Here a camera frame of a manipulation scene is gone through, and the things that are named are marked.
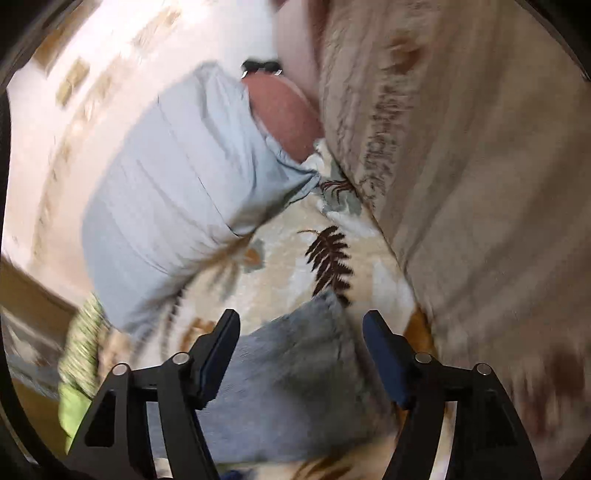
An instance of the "beige comforter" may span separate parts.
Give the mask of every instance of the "beige comforter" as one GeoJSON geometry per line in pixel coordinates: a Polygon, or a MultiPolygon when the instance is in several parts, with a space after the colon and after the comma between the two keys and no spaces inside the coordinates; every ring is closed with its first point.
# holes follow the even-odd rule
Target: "beige comforter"
{"type": "Polygon", "coordinates": [[[362,4],[329,21],[329,146],[441,359],[495,368],[555,478],[591,432],[591,85],[514,0],[362,4]]]}

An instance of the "beige blanket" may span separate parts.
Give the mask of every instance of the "beige blanket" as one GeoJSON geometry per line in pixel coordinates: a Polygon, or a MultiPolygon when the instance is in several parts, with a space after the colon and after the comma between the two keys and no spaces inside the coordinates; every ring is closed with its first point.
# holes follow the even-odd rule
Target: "beige blanket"
{"type": "MultiPolygon", "coordinates": [[[[433,351],[412,291],[369,210],[342,176],[324,142],[318,150],[321,154],[312,155],[308,163],[322,175],[319,188],[289,205],[236,249],[220,254],[187,286],[176,307],[163,312],[158,328],[144,342],[133,343],[114,328],[106,332],[98,344],[100,380],[118,362],[128,362],[133,368],[151,367],[188,350],[199,335],[213,329],[226,308],[240,313],[244,335],[301,306],[325,284],[330,284],[347,305],[357,331],[363,315],[378,309],[394,332],[406,331],[416,349],[433,351]],[[314,250],[310,247],[319,239],[324,244],[323,259],[337,259],[340,266],[309,262],[314,250]]],[[[79,348],[82,335],[76,331],[82,334],[89,330],[88,322],[80,325],[84,318],[79,316],[74,323],[78,327],[72,327],[69,353],[62,364],[63,373],[75,377],[77,384],[81,383],[80,373],[89,372],[87,364],[86,368],[76,368],[83,360],[79,348]]],[[[96,349],[96,334],[93,337],[96,349]]],[[[63,403],[62,408],[71,406],[63,403]]],[[[251,469],[257,480],[381,480],[395,441],[396,435],[391,434],[324,458],[239,467],[251,469]]],[[[450,425],[446,419],[434,479],[444,478],[449,449],[450,425]]],[[[160,476],[170,476],[165,460],[159,460],[157,467],[160,476]]]]}
{"type": "Polygon", "coordinates": [[[496,369],[555,478],[591,432],[591,85],[514,0],[375,0],[365,31],[360,4],[329,22],[330,148],[441,359],[496,369]]]}

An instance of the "green towel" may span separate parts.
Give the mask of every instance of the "green towel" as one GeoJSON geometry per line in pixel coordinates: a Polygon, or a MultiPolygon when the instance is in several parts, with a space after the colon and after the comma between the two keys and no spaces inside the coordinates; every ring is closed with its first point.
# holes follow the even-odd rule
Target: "green towel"
{"type": "Polygon", "coordinates": [[[99,300],[92,295],[72,319],[60,360],[61,427],[68,435],[66,451],[99,388],[97,380],[100,331],[108,327],[99,300]]]}

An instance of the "pillow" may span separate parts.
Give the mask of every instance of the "pillow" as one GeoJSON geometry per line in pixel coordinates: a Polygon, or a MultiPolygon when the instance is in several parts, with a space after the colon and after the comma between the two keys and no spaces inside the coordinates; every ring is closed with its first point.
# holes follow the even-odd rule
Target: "pillow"
{"type": "Polygon", "coordinates": [[[281,148],[302,163],[314,153],[314,140],[323,137],[318,112],[291,81],[271,73],[251,73],[242,79],[251,109],[281,148]]]}
{"type": "Polygon", "coordinates": [[[261,134],[245,87],[202,65],[146,111],[87,207],[82,245],[106,316],[141,335],[208,260],[317,182],[261,134]]]}

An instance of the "floor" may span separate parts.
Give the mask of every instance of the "floor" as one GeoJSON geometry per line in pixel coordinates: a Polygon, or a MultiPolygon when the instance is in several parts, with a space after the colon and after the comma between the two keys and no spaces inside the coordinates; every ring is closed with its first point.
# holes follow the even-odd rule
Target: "floor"
{"type": "MultiPolygon", "coordinates": [[[[71,305],[53,296],[5,260],[0,264],[0,305],[60,343],[65,340],[67,327],[75,313],[71,305]]],[[[55,455],[63,456],[66,434],[57,418],[57,402],[17,380],[13,384],[41,439],[55,455]]]]}

